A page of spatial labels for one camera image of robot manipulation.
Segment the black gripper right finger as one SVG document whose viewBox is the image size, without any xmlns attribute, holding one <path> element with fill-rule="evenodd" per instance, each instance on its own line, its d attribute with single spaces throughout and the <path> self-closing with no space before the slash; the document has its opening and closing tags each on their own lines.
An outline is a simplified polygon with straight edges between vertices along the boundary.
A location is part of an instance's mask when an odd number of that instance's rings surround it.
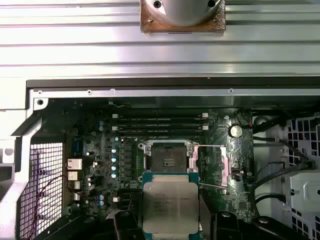
<svg viewBox="0 0 320 240">
<path fill-rule="evenodd" d="M 295 240 L 297 233 L 285 224 L 267 216 L 250 223 L 228 211 L 201 214 L 199 223 L 205 240 Z"/>
</svg>

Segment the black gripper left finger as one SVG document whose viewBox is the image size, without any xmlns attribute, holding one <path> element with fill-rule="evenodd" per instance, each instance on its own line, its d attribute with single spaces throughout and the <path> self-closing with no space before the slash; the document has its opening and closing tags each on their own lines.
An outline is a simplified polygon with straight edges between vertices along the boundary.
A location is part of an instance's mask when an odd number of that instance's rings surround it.
<svg viewBox="0 0 320 240">
<path fill-rule="evenodd" d="M 111 216 L 89 218 L 76 232 L 69 233 L 69 240 L 142 240 L 143 230 L 135 215 L 128 210 L 117 210 Z"/>
</svg>

